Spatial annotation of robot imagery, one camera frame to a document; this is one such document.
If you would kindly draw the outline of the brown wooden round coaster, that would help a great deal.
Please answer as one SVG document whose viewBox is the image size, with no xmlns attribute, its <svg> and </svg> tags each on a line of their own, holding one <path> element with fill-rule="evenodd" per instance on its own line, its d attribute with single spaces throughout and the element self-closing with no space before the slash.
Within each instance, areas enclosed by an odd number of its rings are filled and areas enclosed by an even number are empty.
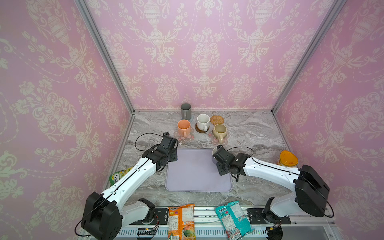
<svg viewBox="0 0 384 240">
<path fill-rule="evenodd" d="M 206 131 L 202 131 L 198 128 L 198 123 L 195 124 L 195 130 L 198 132 L 198 133 L 207 133 L 209 130 L 210 130 L 210 126 L 208 125 L 208 129 Z"/>
</svg>

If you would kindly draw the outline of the aluminium frame post right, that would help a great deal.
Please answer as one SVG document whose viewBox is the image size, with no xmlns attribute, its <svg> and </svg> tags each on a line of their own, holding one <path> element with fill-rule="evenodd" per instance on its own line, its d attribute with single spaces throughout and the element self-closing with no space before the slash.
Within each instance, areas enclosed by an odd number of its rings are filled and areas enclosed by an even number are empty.
<svg viewBox="0 0 384 240">
<path fill-rule="evenodd" d="M 296 80 L 299 78 L 312 56 L 316 52 L 317 48 L 321 44 L 322 40 L 326 36 L 328 30 L 331 28 L 333 22 L 336 20 L 340 11 L 344 7 L 347 0 L 336 0 L 333 1 L 331 7 L 329 8 L 327 14 L 325 15 L 323 21 L 321 22 L 319 28 L 316 30 L 312 40 L 310 41 L 308 47 L 306 48 L 304 54 L 300 58 L 298 65 L 294 69 L 292 76 L 287 81 L 287 84 L 283 88 L 280 96 L 278 97 L 274 107 L 271 109 L 271 113 L 274 117 L 277 116 L 278 111 L 282 107 L 289 93 L 293 89 Z"/>
</svg>

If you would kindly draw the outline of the peach orange mug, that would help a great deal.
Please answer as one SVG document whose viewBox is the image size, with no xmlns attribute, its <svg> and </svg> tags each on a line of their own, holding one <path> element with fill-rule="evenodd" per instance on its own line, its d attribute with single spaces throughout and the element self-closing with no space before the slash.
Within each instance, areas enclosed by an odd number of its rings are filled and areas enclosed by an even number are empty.
<svg viewBox="0 0 384 240">
<path fill-rule="evenodd" d="M 178 134 L 184 138 L 191 133 L 191 123 L 188 120 L 180 120 L 177 124 Z"/>
</svg>

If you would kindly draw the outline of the beige yellow mug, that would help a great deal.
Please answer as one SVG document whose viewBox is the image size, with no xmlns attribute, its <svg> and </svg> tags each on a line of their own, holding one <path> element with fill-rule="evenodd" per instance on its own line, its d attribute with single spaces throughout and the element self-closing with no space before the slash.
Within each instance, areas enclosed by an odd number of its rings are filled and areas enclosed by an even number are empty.
<svg viewBox="0 0 384 240">
<path fill-rule="evenodd" d="M 218 142 L 222 144 L 225 137 L 228 135 L 228 129 L 223 124 L 217 124 L 213 129 L 213 135 L 218 140 Z"/>
</svg>

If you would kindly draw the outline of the woven rattan round coaster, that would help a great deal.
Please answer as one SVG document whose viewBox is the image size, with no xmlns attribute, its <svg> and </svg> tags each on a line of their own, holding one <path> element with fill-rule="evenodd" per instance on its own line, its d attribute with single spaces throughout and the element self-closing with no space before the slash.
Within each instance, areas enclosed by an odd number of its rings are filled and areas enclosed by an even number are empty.
<svg viewBox="0 0 384 240">
<path fill-rule="evenodd" d="M 218 125 L 218 124 L 224 124 L 225 123 L 225 120 L 222 116 L 219 116 L 219 115 L 214 115 L 210 118 L 210 122 L 212 125 Z"/>
</svg>

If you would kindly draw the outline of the grey mug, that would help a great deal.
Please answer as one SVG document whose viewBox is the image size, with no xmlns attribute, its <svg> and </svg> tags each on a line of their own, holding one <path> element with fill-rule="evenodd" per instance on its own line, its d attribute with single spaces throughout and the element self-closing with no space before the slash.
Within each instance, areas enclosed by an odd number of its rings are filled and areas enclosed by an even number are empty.
<svg viewBox="0 0 384 240">
<path fill-rule="evenodd" d="M 183 103 L 181 105 L 182 120 L 190 120 L 192 118 L 192 106 L 189 103 Z"/>
</svg>

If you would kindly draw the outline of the teal snack bag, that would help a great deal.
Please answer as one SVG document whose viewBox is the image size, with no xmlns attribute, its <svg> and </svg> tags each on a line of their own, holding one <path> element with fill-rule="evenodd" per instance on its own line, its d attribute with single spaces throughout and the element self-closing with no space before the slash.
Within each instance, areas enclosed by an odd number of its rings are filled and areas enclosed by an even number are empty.
<svg viewBox="0 0 384 240">
<path fill-rule="evenodd" d="M 255 230 L 239 201 L 219 206 L 215 208 L 215 213 L 218 215 L 229 240 L 240 240 Z"/>
</svg>

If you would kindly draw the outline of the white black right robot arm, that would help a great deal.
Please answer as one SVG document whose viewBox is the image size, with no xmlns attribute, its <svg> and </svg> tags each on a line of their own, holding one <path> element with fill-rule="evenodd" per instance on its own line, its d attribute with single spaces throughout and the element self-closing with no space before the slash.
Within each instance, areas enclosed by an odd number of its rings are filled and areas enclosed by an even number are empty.
<svg viewBox="0 0 384 240">
<path fill-rule="evenodd" d="M 234 156 L 222 147 L 214 149 L 212 155 L 221 176 L 229 174 L 235 179 L 239 176 L 256 177 L 291 191 L 282 197 L 268 199 L 262 211 L 267 222 L 277 223 L 299 212 L 318 218 L 326 216 L 330 188 L 312 167 L 283 167 L 244 153 Z"/>
</svg>

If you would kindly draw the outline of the pink flower silicone coaster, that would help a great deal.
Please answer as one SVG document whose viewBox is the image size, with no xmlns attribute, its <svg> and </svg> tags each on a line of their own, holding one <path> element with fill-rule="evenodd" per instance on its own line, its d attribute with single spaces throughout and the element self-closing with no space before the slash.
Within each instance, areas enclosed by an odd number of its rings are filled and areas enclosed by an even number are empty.
<svg viewBox="0 0 384 240">
<path fill-rule="evenodd" d="M 230 134 L 227 134 L 226 137 L 223 139 L 223 142 L 220 143 L 219 140 L 216 139 L 216 137 L 213 135 L 212 131 L 209 132 L 208 136 L 211 140 L 211 144 L 215 145 L 215 146 L 218 146 L 218 145 L 226 146 L 228 144 L 229 139 L 230 139 Z"/>
</svg>

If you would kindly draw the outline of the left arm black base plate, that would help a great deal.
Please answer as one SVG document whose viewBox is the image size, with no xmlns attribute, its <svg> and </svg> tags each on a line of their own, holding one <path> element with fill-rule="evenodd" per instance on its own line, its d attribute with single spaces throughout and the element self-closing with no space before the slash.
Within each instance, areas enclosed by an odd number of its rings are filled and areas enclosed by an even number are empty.
<svg viewBox="0 0 384 240">
<path fill-rule="evenodd" d="M 148 224 L 155 225 L 159 222 L 160 225 L 167 225 L 169 221 L 169 209 L 168 208 L 155 208 L 149 211 Z"/>
</svg>

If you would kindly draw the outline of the aluminium frame post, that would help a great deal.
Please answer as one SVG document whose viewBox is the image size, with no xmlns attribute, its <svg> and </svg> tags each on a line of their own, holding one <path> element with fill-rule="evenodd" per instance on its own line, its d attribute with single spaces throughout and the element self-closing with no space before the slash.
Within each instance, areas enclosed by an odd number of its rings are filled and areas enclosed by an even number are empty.
<svg viewBox="0 0 384 240">
<path fill-rule="evenodd" d="M 317 48 L 321 44 L 322 40 L 326 36 L 328 30 L 331 28 L 333 22 L 336 20 L 340 11 L 344 7 L 347 0 L 336 0 L 333 1 L 331 7 L 329 8 L 327 14 L 325 15 L 323 21 L 321 22 L 319 28 L 316 30 L 312 40 L 310 41 L 308 47 L 306 48 L 304 54 L 300 58 L 298 65 L 294 69 L 292 76 L 287 81 L 287 84 L 283 88 L 280 96 L 278 97 L 274 107 L 271 109 L 271 113 L 274 117 L 277 116 L 278 111 L 282 107 L 289 93 L 293 89 L 296 80 L 299 78 L 312 56 L 316 52 Z"/>
<path fill-rule="evenodd" d="M 94 40 L 95 42 L 95 45 L 97 47 L 97 49 L 99 50 L 100 54 L 101 54 L 101 57 L 103 58 L 103 61 L 106 65 L 106 68 L 108 69 L 108 71 L 110 72 L 111 74 L 111 77 L 112 77 L 112 80 L 114 81 L 122 99 L 123 99 L 123 102 L 125 103 L 128 111 L 130 112 L 130 114 L 133 116 L 135 114 L 135 110 L 133 108 L 133 104 L 127 94 L 127 91 L 123 85 L 123 82 L 120 78 L 120 75 L 117 71 L 117 68 L 115 67 L 113 61 L 112 61 L 112 57 L 107 49 L 107 46 L 106 44 L 104 43 L 104 40 L 102 38 L 102 35 L 101 35 L 101 32 L 100 30 L 98 29 L 97 27 L 97 24 L 87 6 L 87 3 L 86 1 L 83 1 L 83 0 L 74 0 L 82 18 L 84 19 L 85 21 L 85 24 L 92 36 L 92 39 Z"/>
</svg>

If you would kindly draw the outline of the white mug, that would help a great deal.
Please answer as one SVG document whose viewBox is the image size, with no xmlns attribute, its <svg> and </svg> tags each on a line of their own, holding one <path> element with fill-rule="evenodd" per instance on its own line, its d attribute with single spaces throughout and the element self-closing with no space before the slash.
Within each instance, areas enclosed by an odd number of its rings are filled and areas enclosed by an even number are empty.
<svg viewBox="0 0 384 240">
<path fill-rule="evenodd" d="M 207 132 L 210 127 L 210 117 L 207 114 L 200 114 L 197 117 L 197 128 L 202 132 Z"/>
</svg>

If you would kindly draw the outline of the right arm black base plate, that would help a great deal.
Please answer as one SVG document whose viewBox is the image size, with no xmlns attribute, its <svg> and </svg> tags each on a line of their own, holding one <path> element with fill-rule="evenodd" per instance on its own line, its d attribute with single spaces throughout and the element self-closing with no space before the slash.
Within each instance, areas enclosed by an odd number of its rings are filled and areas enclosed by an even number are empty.
<svg viewBox="0 0 384 240">
<path fill-rule="evenodd" d="M 263 208 L 248 208 L 247 216 L 252 225 L 289 225 L 289 217 L 279 218 L 271 211 L 265 211 Z"/>
</svg>

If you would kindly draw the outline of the aluminium front rail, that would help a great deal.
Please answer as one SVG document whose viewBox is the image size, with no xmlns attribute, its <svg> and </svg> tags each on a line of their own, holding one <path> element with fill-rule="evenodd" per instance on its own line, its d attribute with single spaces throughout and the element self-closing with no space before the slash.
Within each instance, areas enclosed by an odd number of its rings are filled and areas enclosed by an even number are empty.
<svg viewBox="0 0 384 240">
<path fill-rule="evenodd" d="M 126 206 L 124 207 L 123 209 L 123 213 L 121 214 L 121 219 L 118 220 L 117 218 L 115 217 L 112 217 L 111 218 L 111 223 L 113 224 L 113 226 L 117 226 L 118 224 L 121 224 L 121 227 L 122 228 L 127 228 L 129 226 L 139 226 L 139 225 L 150 225 L 148 224 L 148 220 L 149 220 L 149 211 L 150 210 L 153 210 L 155 208 L 151 207 L 148 211 L 148 214 L 147 216 L 142 219 L 142 220 L 137 220 L 136 218 L 139 217 L 138 214 L 135 214 L 134 213 L 134 210 L 132 208 L 133 206 Z M 254 206 L 243 206 L 242 209 L 243 211 L 245 212 L 245 215 L 247 216 L 247 209 L 248 208 L 256 208 Z M 314 224 L 316 224 L 317 222 L 321 222 L 321 221 L 331 221 L 333 222 L 334 220 L 332 220 L 329 216 L 325 215 L 323 216 L 322 218 L 320 217 L 315 217 L 315 216 L 311 216 L 305 212 L 299 212 L 299 213 L 296 213 L 296 214 L 293 214 L 293 215 L 289 215 L 289 216 L 285 216 L 285 217 L 289 217 L 290 220 L 291 220 L 291 224 L 295 224 L 296 222 L 303 222 L 305 219 L 309 219 L 311 222 L 313 222 Z M 215 213 L 215 209 L 214 208 L 203 208 L 203 207 L 198 207 L 198 208 L 195 208 L 195 213 L 194 213 L 194 219 L 195 219 L 195 223 L 196 224 L 208 224 L 208 225 L 212 225 L 212 224 L 220 224 L 220 220 L 219 220 L 219 217 L 218 215 Z"/>
</svg>

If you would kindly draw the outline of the lavender mug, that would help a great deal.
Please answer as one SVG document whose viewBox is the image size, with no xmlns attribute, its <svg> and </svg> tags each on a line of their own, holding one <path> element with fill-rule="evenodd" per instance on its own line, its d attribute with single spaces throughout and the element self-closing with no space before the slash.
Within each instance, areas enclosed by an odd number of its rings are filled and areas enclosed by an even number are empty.
<svg viewBox="0 0 384 240">
<path fill-rule="evenodd" d="M 213 162 L 213 164 L 216 164 L 217 163 L 217 160 L 216 160 L 216 158 L 214 157 L 214 155 L 216 154 L 216 152 L 217 152 L 217 147 L 215 147 L 213 150 L 212 150 L 212 162 Z"/>
</svg>

